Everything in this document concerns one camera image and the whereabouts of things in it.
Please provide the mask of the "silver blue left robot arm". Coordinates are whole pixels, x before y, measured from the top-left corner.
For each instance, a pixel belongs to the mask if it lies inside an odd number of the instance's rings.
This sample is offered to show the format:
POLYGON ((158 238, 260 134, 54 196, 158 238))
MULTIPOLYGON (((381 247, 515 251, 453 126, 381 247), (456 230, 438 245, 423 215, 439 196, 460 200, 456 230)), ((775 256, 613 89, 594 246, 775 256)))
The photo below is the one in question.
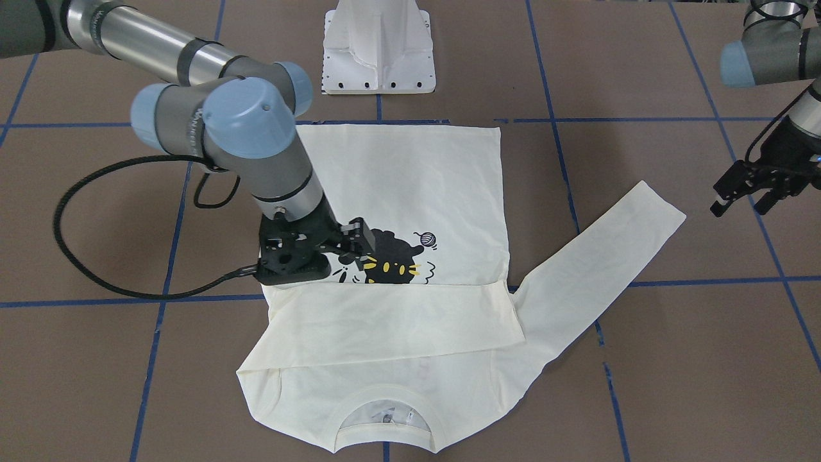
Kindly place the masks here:
POLYGON ((767 214, 778 201, 819 188, 820 37, 804 27, 815 1, 751 1, 739 41, 722 50, 722 83, 731 88, 808 81, 809 85, 750 143, 741 160, 715 182, 710 211, 723 216, 742 197, 763 192, 754 204, 767 214))

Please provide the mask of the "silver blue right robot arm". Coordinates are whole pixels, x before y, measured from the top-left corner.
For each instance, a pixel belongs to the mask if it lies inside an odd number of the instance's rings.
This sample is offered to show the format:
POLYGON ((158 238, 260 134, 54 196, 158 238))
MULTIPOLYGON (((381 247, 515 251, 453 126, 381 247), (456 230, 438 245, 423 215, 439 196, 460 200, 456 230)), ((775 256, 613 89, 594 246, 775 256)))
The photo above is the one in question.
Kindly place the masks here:
POLYGON ((357 261, 375 238, 337 221, 296 129, 313 90, 293 62, 263 64, 119 1, 3 1, 2 57, 80 49, 161 79, 141 90, 131 126, 162 158, 235 173, 261 209, 264 264, 300 267, 325 252, 357 261))

